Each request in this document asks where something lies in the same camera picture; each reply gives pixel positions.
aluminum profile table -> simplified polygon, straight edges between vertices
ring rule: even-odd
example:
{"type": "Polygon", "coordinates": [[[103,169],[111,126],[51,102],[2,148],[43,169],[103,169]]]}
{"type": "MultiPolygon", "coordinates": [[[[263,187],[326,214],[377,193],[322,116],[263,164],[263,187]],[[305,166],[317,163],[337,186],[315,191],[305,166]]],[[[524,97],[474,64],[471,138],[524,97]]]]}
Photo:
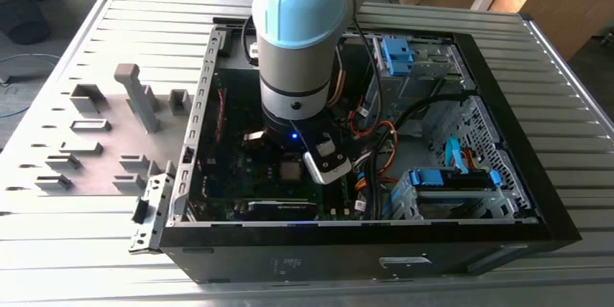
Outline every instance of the aluminum profile table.
{"type": "MultiPolygon", "coordinates": [[[[96,83],[106,93],[112,90],[123,97],[112,71],[118,63],[136,63],[142,82],[160,100],[174,88],[194,94],[213,19],[246,17],[250,10],[251,0],[96,1],[0,156],[0,301],[82,306],[86,300],[100,304],[130,300],[148,307],[167,306],[170,301],[182,307],[578,306],[586,301],[609,305],[614,298],[613,123],[536,23],[514,14],[366,4],[359,20],[365,27],[474,35],[582,232],[584,240],[557,252],[473,278],[199,286],[166,255],[128,254],[135,196],[112,188],[102,169],[88,169],[98,167],[98,160],[115,160],[116,146],[128,141],[122,138],[122,121],[112,121],[106,134],[114,140],[100,140],[104,154],[83,158],[76,190],[51,193],[34,185],[35,177],[50,173],[44,157],[58,151],[66,136],[76,136],[67,121],[79,115],[67,101],[71,86],[96,83]],[[90,177],[102,180],[94,183],[90,177]]],[[[177,161],[179,152],[178,157],[167,157],[151,148],[170,139],[164,131],[156,136],[155,145],[143,150],[158,160],[177,161]]]]}

metal chassis frame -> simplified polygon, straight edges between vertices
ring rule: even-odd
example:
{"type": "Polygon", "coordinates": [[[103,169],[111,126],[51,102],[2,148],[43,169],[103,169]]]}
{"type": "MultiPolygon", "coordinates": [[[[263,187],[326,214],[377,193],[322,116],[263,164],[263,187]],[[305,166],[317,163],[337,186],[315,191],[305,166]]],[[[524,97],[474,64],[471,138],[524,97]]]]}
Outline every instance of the metal chassis frame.
{"type": "MultiPolygon", "coordinates": [[[[309,250],[309,248],[338,245],[343,252],[357,245],[394,248],[398,245],[429,246],[457,242],[484,244],[490,253],[474,258],[473,262],[467,262],[466,271],[451,273],[479,274],[518,257],[536,252],[552,251],[581,239],[471,35],[437,32],[430,32],[430,34],[454,39],[459,46],[475,86],[486,104],[492,105],[490,117],[500,128],[504,143],[517,162],[516,168],[525,188],[528,191],[540,191],[532,194],[532,198],[544,216],[541,224],[463,224],[462,228],[458,224],[379,227],[211,227],[199,226],[199,222],[182,221],[190,188],[201,188],[201,180],[195,179],[195,174],[201,173],[195,172],[201,119],[205,115],[205,106],[207,106],[217,54],[219,50],[223,50],[229,34],[230,32],[214,30],[210,36],[202,78],[190,116],[191,121],[179,158],[178,183],[172,192],[171,210],[159,244],[164,252],[174,253],[172,259],[179,266],[194,258],[191,255],[195,251],[205,251],[199,253],[207,255],[214,253],[217,247],[242,247],[249,251],[251,247],[267,246],[293,251],[293,248],[298,247],[309,250]]],[[[190,270],[186,273],[197,282],[203,281],[201,270],[190,270]]]]}

metal bracket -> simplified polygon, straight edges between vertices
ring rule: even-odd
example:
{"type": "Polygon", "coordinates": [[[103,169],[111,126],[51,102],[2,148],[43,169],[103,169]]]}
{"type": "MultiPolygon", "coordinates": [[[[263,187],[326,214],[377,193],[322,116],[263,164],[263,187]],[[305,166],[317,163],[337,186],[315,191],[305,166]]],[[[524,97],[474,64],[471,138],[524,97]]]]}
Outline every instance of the metal bracket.
{"type": "Polygon", "coordinates": [[[146,194],[136,200],[132,221],[138,224],[131,238],[130,253],[159,254],[162,230],[170,212],[170,201],[175,179],[168,174],[152,176],[147,182],[146,194]]]}

